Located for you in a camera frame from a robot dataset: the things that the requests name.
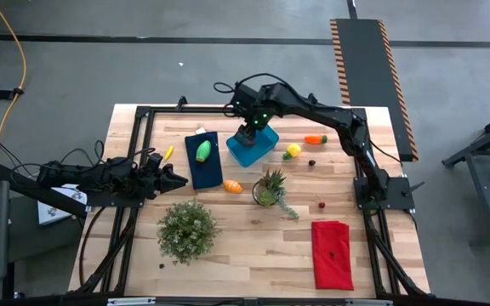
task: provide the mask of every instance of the black and orange striped ramp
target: black and orange striped ramp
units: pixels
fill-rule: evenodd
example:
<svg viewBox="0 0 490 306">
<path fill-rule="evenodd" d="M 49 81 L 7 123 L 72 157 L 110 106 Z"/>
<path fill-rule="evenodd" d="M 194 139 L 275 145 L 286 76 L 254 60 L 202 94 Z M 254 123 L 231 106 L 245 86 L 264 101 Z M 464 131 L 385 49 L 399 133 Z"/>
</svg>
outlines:
<svg viewBox="0 0 490 306">
<path fill-rule="evenodd" d="M 418 160 L 402 89 L 381 20 L 330 20 L 344 105 L 386 106 L 403 162 Z"/>
</svg>

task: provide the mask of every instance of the hazard stripe tape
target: hazard stripe tape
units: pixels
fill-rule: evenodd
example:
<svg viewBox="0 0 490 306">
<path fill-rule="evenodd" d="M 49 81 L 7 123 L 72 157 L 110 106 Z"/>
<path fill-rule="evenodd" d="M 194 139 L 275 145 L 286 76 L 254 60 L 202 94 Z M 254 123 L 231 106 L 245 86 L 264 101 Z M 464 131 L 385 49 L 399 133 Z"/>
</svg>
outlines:
<svg viewBox="0 0 490 306">
<path fill-rule="evenodd" d="M 347 75 L 345 74 L 344 55 L 341 52 L 341 42 L 339 41 L 338 24 L 336 20 L 330 20 L 330 31 L 332 32 L 333 53 L 336 57 L 336 69 L 338 70 L 339 91 L 344 105 L 350 105 L 349 88 L 347 85 Z"/>
<path fill-rule="evenodd" d="M 409 144 L 412 147 L 412 161 L 416 162 L 419 159 L 419 154 L 417 153 L 415 139 L 413 138 L 412 125 L 409 121 L 409 116 L 407 115 L 406 102 L 404 102 L 404 96 L 402 94 L 402 89 L 400 88 L 400 81 L 398 80 L 398 74 L 396 73 L 395 61 L 392 58 L 392 52 L 390 51 L 389 37 L 387 36 L 387 30 L 385 29 L 385 24 L 383 23 L 383 21 L 378 20 L 378 22 L 379 29 L 381 31 L 381 38 L 383 39 L 385 51 L 387 52 L 387 60 L 389 61 L 389 67 L 392 72 L 392 80 L 395 83 L 396 95 L 398 96 L 398 101 L 400 102 L 400 110 L 402 111 L 404 125 L 406 126 L 407 138 L 409 139 Z"/>
</svg>

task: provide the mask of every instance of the wooden tabletop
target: wooden tabletop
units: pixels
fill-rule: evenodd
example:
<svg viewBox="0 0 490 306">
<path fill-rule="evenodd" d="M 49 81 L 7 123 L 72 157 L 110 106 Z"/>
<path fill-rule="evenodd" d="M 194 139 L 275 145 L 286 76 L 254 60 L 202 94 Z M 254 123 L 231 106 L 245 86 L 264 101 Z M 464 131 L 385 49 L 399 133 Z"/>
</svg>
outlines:
<svg viewBox="0 0 490 306">
<path fill-rule="evenodd" d="M 104 158 L 126 156 L 135 107 L 115 105 L 105 141 Z M 372 140 L 384 151 L 397 156 L 390 116 L 386 108 L 367 108 Z M 353 159 L 339 145 L 338 135 L 328 127 L 297 116 L 273 118 L 270 126 L 279 134 L 276 148 L 252 166 L 240 167 L 228 151 L 225 141 L 242 124 L 240 119 L 221 114 L 156 114 L 151 147 L 162 155 L 170 145 L 174 153 L 168 162 L 175 173 L 191 177 L 186 158 L 184 137 L 198 128 L 219 133 L 219 151 L 224 179 L 235 179 L 243 187 L 232 194 L 223 186 L 207 190 L 186 187 L 147 201 L 140 210 L 135 231 L 126 295 L 135 296 L 210 296 L 271 298 L 373 298 L 372 271 L 362 214 L 357 210 L 352 187 L 355 177 Z M 143 121 L 137 148 L 141 147 L 145 130 Z M 325 145 L 303 144 L 305 135 L 326 134 Z M 302 146 L 300 157 L 283 161 L 282 154 L 291 143 Z M 374 152 L 378 164 L 391 176 L 402 174 L 400 165 L 380 152 Z M 314 167 L 308 166 L 315 160 Z M 294 221 L 280 207 L 260 207 L 254 203 L 251 189 L 267 169 L 280 168 L 287 180 L 286 202 L 299 214 Z M 191 266 L 173 265 L 163 258 L 157 244 L 157 221 L 174 202 L 196 197 L 210 209 L 222 232 L 209 255 Z M 323 209 L 318 202 L 326 202 Z M 107 252 L 116 209 L 107 208 L 92 229 L 84 256 L 88 277 Z M 411 218 L 404 212 L 387 211 L 390 239 L 395 257 L 416 284 L 429 291 L 419 240 Z M 88 215 L 88 226 L 93 214 Z M 355 291 L 316 290 L 311 260 L 311 222 L 338 220 L 350 226 L 350 262 Z M 78 260 L 70 289 L 79 287 Z M 115 264 L 113 282 L 117 278 L 120 257 Z M 386 264 L 380 260 L 384 284 L 389 282 Z"/>
</svg>

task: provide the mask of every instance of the teal container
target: teal container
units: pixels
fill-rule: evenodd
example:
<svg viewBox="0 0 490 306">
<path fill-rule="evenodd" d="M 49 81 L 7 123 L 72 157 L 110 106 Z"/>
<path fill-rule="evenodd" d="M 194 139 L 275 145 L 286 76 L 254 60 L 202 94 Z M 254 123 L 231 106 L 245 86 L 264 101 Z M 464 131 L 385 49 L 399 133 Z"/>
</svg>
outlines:
<svg viewBox="0 0 490 306">
<path fill-rule="evenodd" d="M 262 131 L 256 132 L 254 145 L 241 145 L 234 137 L 226 140 L 226 145 L 242 167 L 249 167 L 260 157 L 273 150 L 277 141 L 279 141 L 279 135 L 269 125 L 266 125 Z"/>
</svg>

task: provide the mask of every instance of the yellow cable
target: yellow cable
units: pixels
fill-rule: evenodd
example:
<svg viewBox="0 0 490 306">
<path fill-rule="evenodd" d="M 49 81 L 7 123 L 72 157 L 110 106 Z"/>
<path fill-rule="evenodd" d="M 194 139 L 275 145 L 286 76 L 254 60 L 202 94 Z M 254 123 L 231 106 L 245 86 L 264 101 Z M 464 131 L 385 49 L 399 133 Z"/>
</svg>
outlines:
<svg viewBox="0 0 490 306">
<path fill-rule="evenodd" d="M 10 24 L 7 22 L 7 19 L 1 13 L 0 11 L 0 16 L 7 28 L 9 29 L 10 34 L 13 36 L 14 41 L 16 42 L 16 45 L 18 46 L 18 49 L 20 51 L 20 55 L 22 56 L 22 65 L 23 65 L 23 71 L 22 71 L 22 80 L 20 81 L 20 85 L 18 86 L 18 89 L 22 89 L 24 86 L 24 81 L 26 80 L 26 72 L 27 72 L 27 63 L 26 63 L 26 57 L 24 56 L 24 50 L 22 50 L 22 46 L 20 45 L 20 42 L 18 41 L 18 38 L 14 34 L 13 28 L 10 27 Z M 17 93 L 14 94 L 13 101 L 10 103 L 8 109 L 5 111 L 5 115 L 3 115 L 3 119 L 1 120 L 0 124 L 0 136 L 1 132 L 3 130 L 3 127 L 5 126 L 5 121 L 7 120 L 7 115 L 9 114 L 10 110 L 13 108 L 14 103 L 16 103 L 16 100 L 18 100 L 19 95 Z"/>
</svg>

